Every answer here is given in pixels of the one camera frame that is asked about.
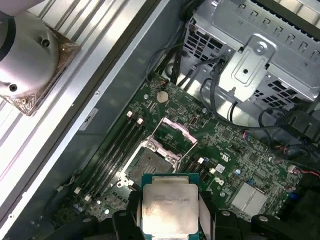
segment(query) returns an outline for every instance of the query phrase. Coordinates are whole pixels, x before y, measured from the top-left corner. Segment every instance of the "chip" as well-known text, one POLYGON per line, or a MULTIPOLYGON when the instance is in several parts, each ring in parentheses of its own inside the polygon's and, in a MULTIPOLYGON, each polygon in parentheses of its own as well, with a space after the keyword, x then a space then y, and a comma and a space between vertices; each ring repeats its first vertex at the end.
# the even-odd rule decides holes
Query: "chip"
POLYGON ((255 162, 257 159, 258 159, 258 156, 256 154, 254 154, 254 153, 252 153, 249 156, 249 160, 252 161, 252 162, 255 162))
POLYGON ((142 174, 172 173, 173 166, 148 148, 145 148, 138 162, 129 173, 129 178, 141 186, 142 174))
POLYGON ((225 139, 228 139, 231 135, 231 132, 229 130, 224 130, 222 133, 222 137, 224 137, 225 139))

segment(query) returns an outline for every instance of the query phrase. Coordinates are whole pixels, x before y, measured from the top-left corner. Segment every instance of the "white label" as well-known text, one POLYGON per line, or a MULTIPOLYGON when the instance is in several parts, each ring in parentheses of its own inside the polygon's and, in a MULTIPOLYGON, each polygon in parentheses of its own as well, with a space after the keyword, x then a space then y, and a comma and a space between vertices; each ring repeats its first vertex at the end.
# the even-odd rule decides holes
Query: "white label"
POLYGON ((84 131, 87 129, 87 127, 89 126, 89 124, 91 123, 92 119, 94 119, 95 115, 97 114, 99 110, 97 108, 93 108, 91 110, 91 112, 89 113, 89 115, 86 117, 86 119, 84 120, 84 122, 82 123, 82 125, 79 128, 79 131, 84 131))
POLYGON ((222 159, 225 160, 226 162, 230 161, 230 156, 228 156, 225 152, 224 153, 220 152, 220 155, 222 156, 222 159))

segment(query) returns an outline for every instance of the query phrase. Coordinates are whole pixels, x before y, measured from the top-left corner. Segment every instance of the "wire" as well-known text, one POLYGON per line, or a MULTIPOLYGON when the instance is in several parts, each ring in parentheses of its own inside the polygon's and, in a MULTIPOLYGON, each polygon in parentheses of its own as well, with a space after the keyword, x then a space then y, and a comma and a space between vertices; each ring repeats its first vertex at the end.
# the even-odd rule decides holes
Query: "wire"
POLYGON ((211 110, 211 107, 210 107, 210 106, 207 104, 207 102, 205 101, 204 95, 203 95, 203 89, 204 89, 204 87, 205 87, 205 85, 207 84, 208 81, 211 81, 211 78, 210 78, 210 77, 209 77, 209 78, 206 78, 206 79, 203 81, 203 83, 202 83, 202 85, 201 85, 201 87, 200 87, 200 90, 199 90, 199 95, 200 95, 201 102, 202 102, 202 104, 205 106, 205 108, 206 108, 208 111, 212 111, 212 110, 211 110))
POLYGON ((220 57, 214 57, 212 59, 206 60, 206 61, 201 61, 197 64, 195 64, 189 71, 188 73, 185 75, 185 77, 177 84, 178 87, 181 87, 183 84, 185 84, 185 82, 190 78, 190 81, 192 81, 192 75, 193 73, 196 73, 198 68, 202 65, 206 65, 206 64, 215 64, 218 60, 220 59, 220 57))
POLYGON ((75 182, 75 179, 76 175, 72 175, 66 182, 64 182, 54 191, 54 193, 50 196, 43 208, 43 216, 46 217, 48 215, 49 208, 52 205, 52 202, 54 201, 58 193, 60 193, 65 187, 72 185, 75 182))
POLYGON ((318 178, 320 178, 320 174, 317 173, 316 171, 305 171, 305 170, 300 170, 301 173, 303 174, 312 174, 314 176, 317 176, 318 178))
POLYGON ((239 102, 235 101, 234 104, 232 104, 232 106, 230 108, 229 119, 230 119, 231 123, 234 122, 234 110, 235 110, 236 106, 238 105, 238 103, 239 102))
MULTIPOLYGON (((185 24, 181 25, 180 31, 181 31, 181 34, 180 34, 180 37, 178 38, 177 42, 178 43, 179 42, 183 43, 184 40, 185 40, 185 35, 187 33, 187 28, 186 28, 185 24)), ((173 67, 172 67, 172 74, 171 74, 171 78, 170 78, 170 81, 173 84, 177 84, 177 80, 178 80, 178 77, 180 75, 180 67, 181 67, 181 59, 182 59, 183 48, 184 48, 184 46, 181 45, 177 49, 177 51, 175 53, 173 67)))
MULTIPOLYGON (((219 74, 215 73, 214 74, 216 78, 219 78, 219 74)), ((217 80, 211 80, 211 86, 210 86, 210 103, 211 103, 211 110, 213 115, 216 117, 216 119, 227 126, 230 126, 235 129, 244 129, 244 130, 249 130, 249 131, 256 131, 256 130, 266 130, 266 129, 277 129, 279 126, 272 125, 272 126, 242 126, 242 125, 237 125, 232 122, 229 122, 228 120, 220 117, 218 114, 217 108, 216 108, 216 100, 215 100, 215 91, 216 91, 216 85, 218 81, 217 80)))
MULTIPOLYGON (((264 127, 264 124, 262 122, 262 119, 263 119, 263 115, 267 112, 270 112, 270 111, 279 111, 279 112, 282 112, 282 113, 288 113, 287 110, 284 110, 282 108, 278 108, 278 107, 270 107, 270 108, 267 108, 265 110, 263 110, 260 114, 259 114, 259 117, 258 117, 258 123, 259 123, 259 126, 260 127, 264 127)), ((267 130, 264 130, 265 134, 267 135, 268 139, 271 139, 271 135, 270 133, 267 131, 267 130)))
POLYGON ((148 62, 148 65, 147 65, 146 71, 145 71, 145 80, 146 80, 147 82, 149 82, 149 83, 151 82, 151 81, 149 80, 150 67, 151 67, 151 64, 152 64, 153 60, 155 59, 155 57, 156 57, 159 53, 161 53, 161 52, 163 52, 163 51, 166 51, 166 50, 170 50, 170 49, 176 48, 176 47, 181 46, 181 45, 183 45, 183 44, 184 44, 183 42, 180 42, 180 43, 177 43, 177 44, 174 44, 174 45, 171 45, 171 46, 167 46, 167 47, 164 47, 164 48, 160 48, 159 50, 157 50, 157 51, 152 55, 152 57, 150 58, 150 61, 148 62))

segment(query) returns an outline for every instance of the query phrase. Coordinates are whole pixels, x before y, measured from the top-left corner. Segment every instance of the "capacitor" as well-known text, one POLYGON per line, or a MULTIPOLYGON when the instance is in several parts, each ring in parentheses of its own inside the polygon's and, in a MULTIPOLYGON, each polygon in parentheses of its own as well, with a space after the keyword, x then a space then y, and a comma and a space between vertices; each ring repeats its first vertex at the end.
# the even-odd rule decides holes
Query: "capacitor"
POLYGON ((239 176, 241 174, 241 170, 240 169, 236 169, 234 170, 234 174, 239 176))

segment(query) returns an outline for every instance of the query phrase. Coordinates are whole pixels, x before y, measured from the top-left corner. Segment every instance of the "black cable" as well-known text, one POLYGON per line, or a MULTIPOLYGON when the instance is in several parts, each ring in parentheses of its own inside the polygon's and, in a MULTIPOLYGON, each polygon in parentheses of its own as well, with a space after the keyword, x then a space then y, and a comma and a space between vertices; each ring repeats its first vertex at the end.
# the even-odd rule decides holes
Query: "black cable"
POLYGON ((200 67, 200 66, 202 66, 202 65, 206 65, 206 64, 215 64, 218 60, 220 59, 220 57, 214 57, 214 58, 212 58, 212 59, 209 59, 209 60, 206 60, 206 61, 201 61, 201 62, 198 62, 197 64, 195 64, 194 66, 193 66, 193 68, 191 68, 189 71, 188 71, 188 73, 185 75, 185 77, 177 84, 177 86, 178 87, 181 87, 183 84, 185 84, 185 82, 189 79, 189 78, 191 78, 191 76, 192 76, 192 74, 194 73, 194 72, 197 72, 197 70, 198 70, 198 67, 200 67))
MULTIPOLYGON (((185 24, 181 25, 181 34, 180 37, 178 38, 177 42, 178 43, 183 43, 185 40, 185 35, 187 33, 187 28, 185 27, 185 24)), ((181 67, 181 59, 182 59, 182 52, 183 52, 183 48, 184 46, 181 45, 176 53, 175 53, 175 57, 174 57, 174 62, 173 62, 173 67, 172 67, 172 74, 171 74, 171 78, 170 81, 173 84, 177 84, 177 80, 180 74, 180 67, 181 67)))
POLYGON ((203 83, 202 83, 202 85, 201 85, 201 87, 200 87, 200 90, 199 90, 199 95, 200 95, 201 102, 202 102, 202 104, 205 106, 205 108, 206 108, 208 111, 212 111, 212 110, 211 110, 211 107, 210 107, 210 106, 207 104, 207 102, 205 101, 204 95, 203 95, 203 89, 204 89, 204 87, 205 87, 205 85, 207 84, 208 81, 211 81, 211 78, 210 78, 210 77, 209 77, 209 78, 206 78, 206 79, 203 81, 203 83))
POLYGON ((148 62, 148 65, 146 67, 146 71, 145 71, 145 80, 147 82, 150 82, 149 80, 149 73, 150 73, 150 66, 151 66, 151 63, 153 62, 154 58, 161 52, 163 51, 166 51, 166 50, 170 50, 170 49, 173 49, 173 48, 176 48, 178 46, 181 46, 183 45, 184 43, 183 42, 180 42, 180 43, 177 43, 177 44, 174 44, 174 45, 171 45, 171 46, 167 46, 167 47, 163 47, 163 48, 160 48, 159 50, 157 50, 150 58, 150 61, 148 62))
MULTIPOLYGON (((259 123, 259 126, 260 127, 264 127, 265 125, 263 124, 262 122, 262 118, 263 118, 263 115, 269 111, 279 111, 279 112, 282 112, 284 114, 288 113, 288 111, 282 109, 282 108, 278 108, 278 107, 270 107, 270 108, 267 108, 265 110, 263 110, 260 114, 259 114, 259 117, 258 117, 258 123, 259 123)), ((265 134, 267 135, 268 139, 271 139, 271 135, 270 133, 267 131, 267 130, 263 130, 265 132, 265 134)))
MULTIPOLYGON (((213 74, 216 79, 219 78, 218 73, 213 74)), ((232 122, 229 122, 228 120, 220 117, 220 115, 217 112, 216 108, 216 100, 215 100, 215 91, 216 91, 216 85, 218 84, 217 80, 211 80, 211 86, 210 86, 210 103, 211 103, 211 110, 215 118, 222 124, 230 126, 234 129, 244 129, 247 131, 256 131, 256 130, 266 130, 266 129, 277 129, 279 126, 272 125, 272 126, 241 126, 238 124, 234 124, 232 122)))
POLYGON ((234 122, 234 110, 236 108, 236 106, 238 105, 239 102, 235 101, 231 108, 230 108, 230 111, 229 111, 229 119, 230 119, 230 122, 233 123, 234 122))

